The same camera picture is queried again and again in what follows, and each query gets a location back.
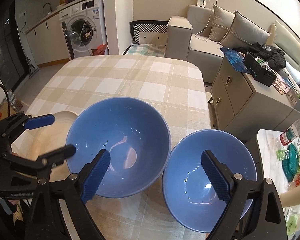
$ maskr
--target drawer handle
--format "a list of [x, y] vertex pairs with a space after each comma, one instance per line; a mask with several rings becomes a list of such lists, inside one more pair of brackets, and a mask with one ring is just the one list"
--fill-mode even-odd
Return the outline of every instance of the drawer handle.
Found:
[[219, 104], [220, 102], [221, 102], [221, 98], [217, 98], [216, 105]]
[[228, 77], [227, 82], [226, 82], [226, 86], [228, 86], [231, 83], [231, 81], [232, 81], [232, 77]]

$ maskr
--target green package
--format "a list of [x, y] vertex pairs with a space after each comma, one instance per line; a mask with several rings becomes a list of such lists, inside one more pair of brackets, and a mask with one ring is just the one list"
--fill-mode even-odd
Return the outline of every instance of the green package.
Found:
[[278, 161], [286, 160], [289, 158], [289, 150], [277, 150]]
[[292, 215], [289, 217], [287, 224], [288, 236], [292, 236], [296, 232], [298, 215]]

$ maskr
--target bottle label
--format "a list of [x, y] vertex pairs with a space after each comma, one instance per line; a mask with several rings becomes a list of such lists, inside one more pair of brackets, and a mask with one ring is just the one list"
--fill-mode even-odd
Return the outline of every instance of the bottle label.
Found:
[[287, 146], [296, 137], [297, 136], [293, 132], [292, 127], [290, 127], [282, 135], [280, 135], [280, 141], [281, 141], [281, 143], [282, 143], [283, 146]]

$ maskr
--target wall outlet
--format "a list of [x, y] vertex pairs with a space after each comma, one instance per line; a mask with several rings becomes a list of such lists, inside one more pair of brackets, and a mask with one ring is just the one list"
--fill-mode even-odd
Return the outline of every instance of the wall outlet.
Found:
[[22, 18], [26, 14], [26, 11], [19, 14], [19, 18]]

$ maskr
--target glass door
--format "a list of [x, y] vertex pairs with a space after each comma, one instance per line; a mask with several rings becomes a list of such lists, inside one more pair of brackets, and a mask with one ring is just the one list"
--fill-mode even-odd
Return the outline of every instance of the glass door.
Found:
[[0, 21], [0, 72], [7, 90], [14, 90], [29, 73], [15, 21], [14, 2]]

